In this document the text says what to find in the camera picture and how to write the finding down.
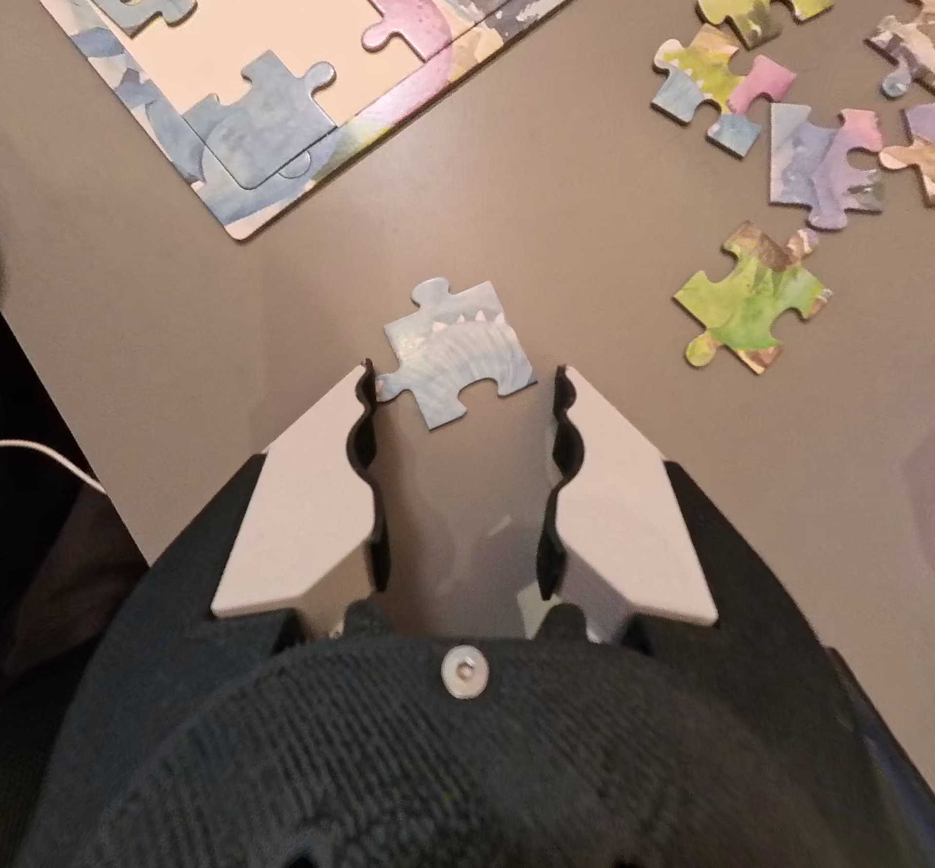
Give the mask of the pink dinosaur puzzle piece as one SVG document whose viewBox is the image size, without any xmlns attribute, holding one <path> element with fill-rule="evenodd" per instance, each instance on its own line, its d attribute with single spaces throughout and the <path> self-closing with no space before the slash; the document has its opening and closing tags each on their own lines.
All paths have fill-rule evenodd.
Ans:
<svg viewBox="0 0 935 868">
<path fill-rule="evenodd" d="M 398 38 L 420 62 L 427 63 L 475 27 L 446 0 L 367 1 L 380 15 L 380 21 L 361 34 L 361 44 L 369 53 L 383 50 Z"/>
</svg>

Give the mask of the blue spiked puzzle piece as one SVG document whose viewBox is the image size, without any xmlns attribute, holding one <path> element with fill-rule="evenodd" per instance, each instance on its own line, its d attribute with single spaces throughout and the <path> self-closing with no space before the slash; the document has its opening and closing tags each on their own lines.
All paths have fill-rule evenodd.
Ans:
<svg viewBox="0 0 935 868">
<path fill-rule="evenodd" d="M 398 361 L 376 376 L 378 401 L 410 392 L 429 430 L 461 418 L 463 389 L 480 381 L 497 384 L 497 395 L 523 390 L 536 378 L 490 281 L 457 293 L 445 277 L 417 285 L 416 310 L 384 326 Z"/>
</svg>

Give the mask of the plain blue corner puzzle piece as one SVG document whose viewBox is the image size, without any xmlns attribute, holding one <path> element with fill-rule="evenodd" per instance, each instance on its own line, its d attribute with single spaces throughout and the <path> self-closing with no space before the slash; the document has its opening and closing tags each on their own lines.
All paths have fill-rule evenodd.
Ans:
<svg viewBox="0 0 935 868">
<path fill-rule="evenodd" d="M 212 93 L 182 117 L 236 182 L 254 189 L 336 130 L 314 94 L 332 85 L 337 72 L 318 61 L 296 76 L 264 51 L 241 76 L 249 89 L 236 102 L 224 104 Z"/>
</svg>

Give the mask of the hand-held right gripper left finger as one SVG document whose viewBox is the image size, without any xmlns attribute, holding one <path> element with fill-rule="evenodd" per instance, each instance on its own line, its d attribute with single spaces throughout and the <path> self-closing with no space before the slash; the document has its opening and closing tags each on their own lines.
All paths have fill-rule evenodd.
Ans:
<svg viewBox="0 0 935 868">
<path fill-rule="evenodd" d="M 214 617 L 287 609 L 311 637 L 336 637 L 351 604 L 386 590 L 388 524 L 371 473 L 377 406 L 363 362 L 266 448 Z"/>
</svg>

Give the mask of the dinosaur puzzle board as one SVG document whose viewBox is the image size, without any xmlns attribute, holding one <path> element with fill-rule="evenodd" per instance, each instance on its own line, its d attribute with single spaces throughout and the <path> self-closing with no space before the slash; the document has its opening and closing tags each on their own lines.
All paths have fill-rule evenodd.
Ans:
<svg viewBox="0 0 935 868">
<path fill-rule="evenodd" d="M 377 53 L 362 32 L 380 21 L 367 0 L 196 0 L 177 26 L 161 18 L 127 36 L 90 0 L 38 0 L 235 241 L 279 215 L 415 114 L 438 101 L 570 0 L 511 0 L 427 63 L 400 39 Z M 337 128 L 254 189 L 242 188 L 182 117 L 216 94 L 234 103 L 241 71 L 264 51 L 296 76 L 330 62 L 337 78 L 314 100 Z"/>
</svg>

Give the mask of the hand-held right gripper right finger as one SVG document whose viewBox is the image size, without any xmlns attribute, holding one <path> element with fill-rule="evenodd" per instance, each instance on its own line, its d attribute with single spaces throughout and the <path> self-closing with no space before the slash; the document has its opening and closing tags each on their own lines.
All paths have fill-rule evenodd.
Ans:
<svg viewBox="0 0 935 868">
<path fill-rule="evenodd" d="M 535 581 L 517 594 L 524 636 L 576 605 L 593 642 L 637 616 L 704 628 L 719 618 L 663 454 L 574 367 L 555 373 L 552 458 Z"/>
</svg>

